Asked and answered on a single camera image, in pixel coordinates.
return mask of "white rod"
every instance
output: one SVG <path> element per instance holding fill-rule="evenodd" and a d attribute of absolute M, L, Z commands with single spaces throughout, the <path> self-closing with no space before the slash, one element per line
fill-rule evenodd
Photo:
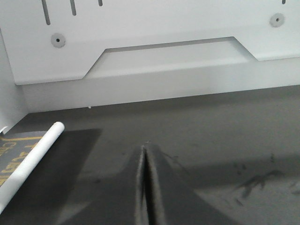
<path fill-rule="evenodd" d="M 0 214 L 64 129 L 63 123 L 54 123 L 0 187 Z"/>

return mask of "gray surface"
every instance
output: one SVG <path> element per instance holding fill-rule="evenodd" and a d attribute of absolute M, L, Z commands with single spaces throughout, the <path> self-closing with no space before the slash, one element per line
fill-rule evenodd
<path fill-rule="evenodd" d="M 83 171 L 114 176 L 135 146 L 152 141 L 180 178 L 228 217 L 245 225 L 299 224 L 299 86 L 33 113 L 10 133 L 45 130 L 56 120 L 68 131 L 102 130 L 77 180 Z M 285 177 L 241 198 L 243 188 L 235 187 L 273 170 Z M 74 198 L 69 194 L 66 205 Z"/>

